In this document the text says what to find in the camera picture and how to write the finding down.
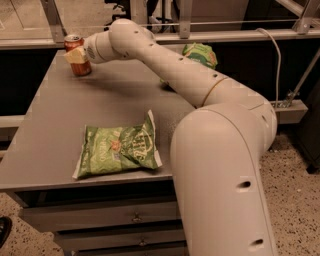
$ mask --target cable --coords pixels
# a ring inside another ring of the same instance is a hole
[[[276,104],[274,107],[276,109],[278,107],[278,101],[279,101],[279,76],[280,76],[280,66],[281,66],[281,52],[277,42],[274,40],[273,36],[267,30],[263,28],[258,28],[257,31],[260,31],[262,34],[265,34],[271,38],[278,53],[278,67],[277,67],[277,77],[276,77]]]

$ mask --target table top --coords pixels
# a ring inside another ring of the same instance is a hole
[[[171,179],[170,143],[179,121],[194,108],[137,60],[92,65],[73,75],[57,52],[4,159],[0,191],[28,191]],[[151,109],[163,166],[74,180],[85,126],[142,124]]]

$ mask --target speckled floor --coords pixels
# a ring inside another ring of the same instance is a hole
[[[280,132],[272,149],[261,159],[261,176],[279,255],[319,256],[320,175],[306,172],[292,132]]]
[[[279,255],[320,256],[320,175],[308,166],[294,134],[278,132],[272,150],[261,159],[261,176]],[[13,220],[12,232],[0,249],[4,256],[61,256],[51,233],[39,233],[19,217],[19,206],[0,194],[0,215]]]

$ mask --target chip bag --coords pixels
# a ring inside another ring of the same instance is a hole
[[[215,69],[218,60],[211,46],[204,44],[186,44],[182,50],[182,54],[191,60],[200,62],[208,68]]]
[[[99,128],[86,126],[82,152],[73,178],[80,179],[139,167],[162,165],[155,145],[151,110],[142,125]]]

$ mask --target can lid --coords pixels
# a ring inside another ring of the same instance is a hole
[[[70,34],[70,35],[67,35],[64,40],[66,42],[77,42],[81,39],[82,37],[77,35],[77,34]]]

